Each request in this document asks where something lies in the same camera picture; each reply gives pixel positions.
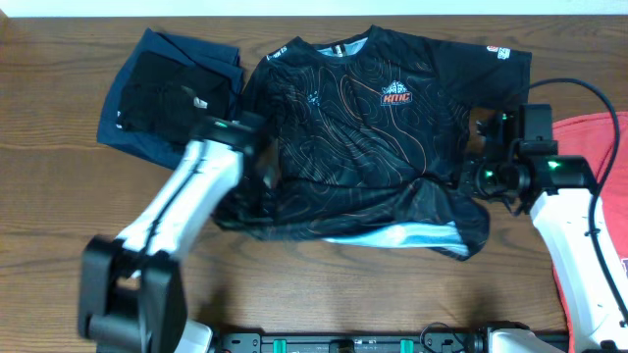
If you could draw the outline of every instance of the folded dark clothing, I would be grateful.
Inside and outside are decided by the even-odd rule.
[[[118,127],[120,104],[124,87],[128,85],[139,56],[143,52],[152,52],[173,60],[190,70],[204,70],[227,78],[229,87],[227,117],[235,117],[237,97],[242,90],[243,70],[239,63],[237,48],[214,44],[179,35],[157,33],[147,29],[135,49],[116,75],[103,105],[97,140],[123,152],[174,169],[182,158],[182,151],[152,132],[124,131]]]
[[[204,116],[228,118],[229,93],[224,76],[143,52],[123,88],[118,126],[154,133],[183,151]]]

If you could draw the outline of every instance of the wooden table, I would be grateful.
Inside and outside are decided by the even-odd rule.
[[[628,109],[619,17],[21,19],[0,43],[0,351],[88,352],[76,329],[80,252],[134,220],[170,171],[96,143],[104,97],[148,27],[241,48],[248,75],[293,36],[376,24],[534,53],[532,80],[579,77]],[[539,88],[559,120],[603,111],[581,88]],[[526,216],[490,206],[491,238],[465,263],[430,250],[257,242],[207,225],[185,263],[190,316],[277,331],[417,331],[512,320],[565,329],[550,256]]]

